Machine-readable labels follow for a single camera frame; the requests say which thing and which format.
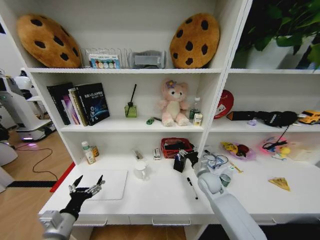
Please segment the mug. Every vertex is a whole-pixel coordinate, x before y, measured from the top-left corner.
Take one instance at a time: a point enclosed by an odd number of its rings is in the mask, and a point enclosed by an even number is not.
[[[137,161],[134,166],[134,174],[138,179],[148,179],[148,164],[144,161]]]

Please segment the red carpet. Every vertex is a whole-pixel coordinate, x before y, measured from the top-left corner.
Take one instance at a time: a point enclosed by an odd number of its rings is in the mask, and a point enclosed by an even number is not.
[[[59,180],[55,183],[55,185],[50,189],[50,193],[54,193],[60,184],[65,180],[65,178],[68,176],[68,174],[71,172],[71,170],[74,168],[75,163],[72,162],[70,166],[65,170],[65,172],[62,174],[62,176],[59,178]]]

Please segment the pink teddy bear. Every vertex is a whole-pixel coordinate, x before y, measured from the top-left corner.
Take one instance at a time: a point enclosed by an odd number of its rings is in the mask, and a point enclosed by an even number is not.
[[[189,119],[186,117],[186,110],[189,104],[185,102],[188,93],[187,83],[177,83],[166,79],[162,84],[162,95],[164,100],[158,103],[162,110],[162,123],[166,127],[171,127],[176,122],[179,126],[186,126]]]

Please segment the red fan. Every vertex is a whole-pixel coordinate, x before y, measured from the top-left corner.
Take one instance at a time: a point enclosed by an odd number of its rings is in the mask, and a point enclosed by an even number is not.
[[[214,114],[214,119],[219,119],[225,115],[232,109],[234,105],[234,96],[228,90],[223,90],[218,107]]]

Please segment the black pen holder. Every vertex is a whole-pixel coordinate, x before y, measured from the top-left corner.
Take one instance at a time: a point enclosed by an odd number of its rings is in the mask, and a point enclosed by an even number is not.
[[[184,157],[181,157],[180,160],[174,159],[173,169],[182,173],[185,169],[186,161],[187,159]]]

